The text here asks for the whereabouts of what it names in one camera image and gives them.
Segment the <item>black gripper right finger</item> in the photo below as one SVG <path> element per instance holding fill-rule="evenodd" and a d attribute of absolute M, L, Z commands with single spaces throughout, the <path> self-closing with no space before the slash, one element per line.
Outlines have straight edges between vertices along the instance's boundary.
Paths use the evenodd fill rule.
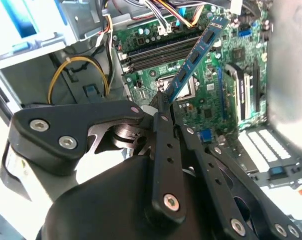
<path fill-rule="evenodd" d="M 171 116 L 185 144 L 187 162 L 200 185 L 200 203 L 216 240 L 302 240 L 301 230 L 259 186 L 216 145 L 203 147 L 183 123 L 179 106 Z"/>

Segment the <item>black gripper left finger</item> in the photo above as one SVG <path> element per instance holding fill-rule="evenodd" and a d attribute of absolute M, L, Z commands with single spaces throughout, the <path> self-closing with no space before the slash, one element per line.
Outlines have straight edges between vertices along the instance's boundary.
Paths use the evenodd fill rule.
<path fill-rule="evenodd" d="M 163 93 L 151 101 L 154 115 L 128 100 L 23 109 L 11 119 L 8 141 L 21 157 L 45 172 L 71 175 L 90 151 L 133 149 L 124 161 L 146 162 L 145 209 L 149 218 L 181 223 L 186 216 L 178 105 Z"/>

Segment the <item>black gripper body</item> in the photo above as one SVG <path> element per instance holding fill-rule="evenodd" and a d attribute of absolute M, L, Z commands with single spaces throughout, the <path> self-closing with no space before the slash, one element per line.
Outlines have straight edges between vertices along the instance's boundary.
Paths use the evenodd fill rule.
<path fill-rule="evenodd" d="M 186 218 L 159 224 L 150 216 L 153 161 L 134 156 L 68 190 L 51 206 L 42 240 L 224 240 L 199 182 L 185 173 Z"/>

